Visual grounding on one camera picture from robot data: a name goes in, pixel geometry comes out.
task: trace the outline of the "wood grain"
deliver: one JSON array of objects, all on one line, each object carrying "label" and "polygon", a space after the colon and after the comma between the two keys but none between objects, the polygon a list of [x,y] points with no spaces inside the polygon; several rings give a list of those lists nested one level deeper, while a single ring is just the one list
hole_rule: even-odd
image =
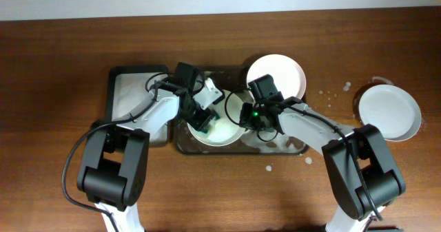
[{"label": "wood grain", "polygon": [[[60,179],[71,146],[102,115],[110,68],[238,65],[278,53],[304,69],[308,103],[342,123],[358,125],[352,98],[373,76],[417,100],[421,130],[388,143],[407,192],[374,226],[439,231],[440,28],[439,8],[1,22],[0,230],[105,230],[99,214],[64,199]],[[344,92],[347,81],[352,86]],[[337,97],[328,101],[320,90]],[[74,184],[80,159],[74,157],[68,188],[85,201]],[[189,157],[171,145],[150,149],[139,200],[149,231],[295,229],[325,224],[336,206],[313,150],[299,157]]]}]

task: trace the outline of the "black cable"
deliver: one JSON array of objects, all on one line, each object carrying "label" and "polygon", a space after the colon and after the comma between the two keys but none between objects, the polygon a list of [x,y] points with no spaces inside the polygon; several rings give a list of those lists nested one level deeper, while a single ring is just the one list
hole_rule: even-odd
[{"label": "black cable", "polygon": [[166,74],[166,75],[170,76],[170,74],[173,74],[173,73],[169,73],[169,72],[161,72],[161,73],[156,73],[156,74],[152,75],[152,76],[149,77],[149,78],[147,79],[147,81],[145,82],[145,91],[147,91],[147,92],[150,91],[150,90],[149,90],[149,87],[148,87],[149,82],[150,82],[153,78],[155,78],[155,77],[157,77],[157,76],[160,76],[160,75],[162,75],[162,74]]},{"label": "black cable", "polygon": [[202,81],[198,81],[198,80],[196,80],[196,82],[202,84],[202,86],[201,86],[201,88],[199,88],[198,90],[196,90],[196,91],[192,91],[192,96],[194,96],[195,94],[197,94],[197,93],[199,93],[200,91],[202,91],[202,89],[205,87],[205,77],[204,77],[202,71],[198,70],[198,75],[199,75],[199,77],[202,79]]},{"label": "black cable", "polygon": [[227,98],[225,99],[225,115],[227,115],[228,119],[229,119],[233,124],[238,125],[238,126],[242,126],[242,125],[244,125],[244,124],[236,123],[236,122],[232,119],[232,117],[229,116],[228,111],[227,111],[227,103],[228,103],[229,97],[231,97],[231,95],[233,95],[233,94],[236,93],[236,92],[244,91],[244,90],[250,90],[250,88],[249,88],[249,87],[241,87],[241,88],[235,89],[235,90],[233,90],[231,93],[229,93],[228,96],[227,96]]},{"label": "black cable", "polygon": [[295,107],[292,107],[291,105],[287,105],[287,104],[280,103],[280,102],[276,102],[276,101],[263,101],[263,102],[264,102],[264,103],[268,103],[268,104],[273,104],[273,105],[281,105],[281,106],[283,106],[283,107],[285,107],[285,108],[291,109],[291,110],[293,110],[293,111],[295,111],[295,112],[298,112],[298,113],[300,113],[300,114],[303,114],[303,115],[310,116],[310,117],[312,117],[312,118],[318,119],[318,120],[324,122],[324,123],[325,123],[326,125],[328,125],[330,128],[332,128],[335,132],[337,132],[337,134],[343,139],[343,142],[344,142],[345,145],[346,145],[346,150],[347,150],[347,151],[349,152],[349,154],[351,155],[351,158],[352,158],[353,164],[354,164],[355,167],[356,167],[356,171],[357,171],[357,174],[358,174],[358,178],[360,179],[361,185],[362,185],[362,187],[363,187],[363,190],[365,191],[366,197],[367,197],[367,199],[368,199],[368,201],[369,201],[369,204],[371,205],[371,208],[372,208],[373,212],[375,213],[375,215],[377,216],[377,218],[378,218],[380,221],[383,221],[383,218],[382,218],[382,216],[380,215],[380,212],[377,210],[377,207],[376,207],[375,204],[373,203],[373,200],[372,200],[372,197],[371,197],[371,193],[369,192],[369,190],[368,190],[368,188],[367,188],[367,185],[366,185],[366,182],[365,182],[365,179],[363,178],[363,174],[362,174],[362,172],[361,172],[360,165],[358,164],[358,161],[357,161],[357,158],[356,158],[356,154],[355,154],[355,151],[354,151],[354,149],[353,149],[353,147],[352,147],[352,144],[349,143],[349,141],[347,140],[346,136],[341,132],[341,130],[340,130],[337,126],[331,124],[328,120],[322,118],[321,116],[317,116],[317,115],[315,115],[315,114],[310,114],[310,113],[306,112],[305,110],[297,109],[297,108],[295,108]]},{"label": "black cable", "polygon": [[276,135],[271,139],[271,140],[263,140],[260,136],[259,136],[259,133],[261,132],[261,130],[260,130],[260,128],[257,130],[257,138],[259,138],[261,141],[263,141],[263,142],[265,142],[265,143],[269,143],[269,142],[271,142],[272,140],[274,140],[276,137],[277,137],[277,135],[278,135],[278,131],[276,131]]},{"label": "black cable", "polygon": [[84,135],[82,135],[82,137],[80,137],[80,138],[77,140],[77,142],[75,143],[75,145],[73,146],[73,148],[70,150],[70,153],[69,153],[69,155],[68,155],[68,158],[66,159],[66,163],[64,164],[63,175],[61,176],[61,188],[62,188],[62,190],[63,190],[63,194],[64,194],[64,196],[66,197],[66,199],[67,199],[69,202],[71,202],[72,204],[75,204],[76,206],[79,206],[79,207],[82,207],[82,208],[84,208],[84,209],[88,209],[88,210],[91,210],[91,211],[96,211],[96,212],[100,212],[100,213],[105,214],[105,215],[109,218],[110,222],[112,223],[112,226],[113,226],[115,232],[118,232],[118,227],[116,226],[116,223],[115,223],[115,221],[114,221],[113,218],[112,218],[112,213],[110,213],[109,211],[103,210],[103,209],[99,209],[99,208],[96,208],[96,207],[93,207],[93,206],[90,206],[90,205],[87,205],[87,204],[80,203],[80,202],[74,200],[73,198],[71,198],[71,197],[69,196],[68,190],[66,189],[66,175],[67,175],[67,173],[68,173],[68,167],[69,167],[70,161],[72,160],[72,157],[73,157],[74,154],[75,154],[75,151],[78,149],[78,147],[81,145],[81,143],[82,143],[87,137],[91,136],[93,133],[97,132],[97,131],[100,130],[100,129],[103,129],[103,128],[106,128],[106,127],[109,127],[109,126],[113,126],[113,125],[122,124],[122,123],[132,122],[133,120],[139,118],[142,114],[144,114],[148,109],[150,109],[150,108],[153,106],[153,104],[155,103],[157,97],[158,97],[158,85],[157,85],[156,82],[155,82],[155,94],[154,94],[154,97],[153,97],[153,99],[152,99],[154,102],[151,102],[151,103],[150,103],[145,109],[143,109],[143,111],[141,111],[139,114],[137,114],[137,115],[135,115],[135,116],[132,116],[132,115],[130,114],[130,118],[129,118],[129,119],[125,119],[125,120],[120,120],[120,121],[114,121],[114,122],[105,123],[105,124],[99,125],[98,127],[95,127],[95,128],[93,128],[93,129],[90,129],[88,132],[84,133]]}]

